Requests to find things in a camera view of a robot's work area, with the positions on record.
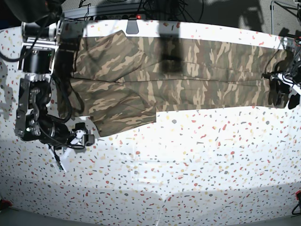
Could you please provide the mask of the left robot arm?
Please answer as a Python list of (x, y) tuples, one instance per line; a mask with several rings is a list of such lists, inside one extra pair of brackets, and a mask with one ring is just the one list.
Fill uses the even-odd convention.
[(293, 43), (296, 46), (293, 58), (284, 69), (262, 75), (269, 80), (269, 103), (275, 108), (288, 105), (289, 109), (293, 109), (301, 100), (301, 38), (294, 38)]

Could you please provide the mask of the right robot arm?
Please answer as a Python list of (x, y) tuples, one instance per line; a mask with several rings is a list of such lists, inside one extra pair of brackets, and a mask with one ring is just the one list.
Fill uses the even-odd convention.
[[(20, 80), (15, 134), (23, 141), (38, 140), (48, 145), (58, 170), (68, 171), (70, 153), (94, 143), (95, 137), (85, 123), (68, 129), (71, 103), (60, 78), (54, 74), (64, 15), (58, 0), (19, 0), (16, 15), (22, 29), (22, 49), (17, 59), (24, 73)], [(67, 105), (67, 115), (58, 118), (48, 113), (51, 82), (59, 87)]]

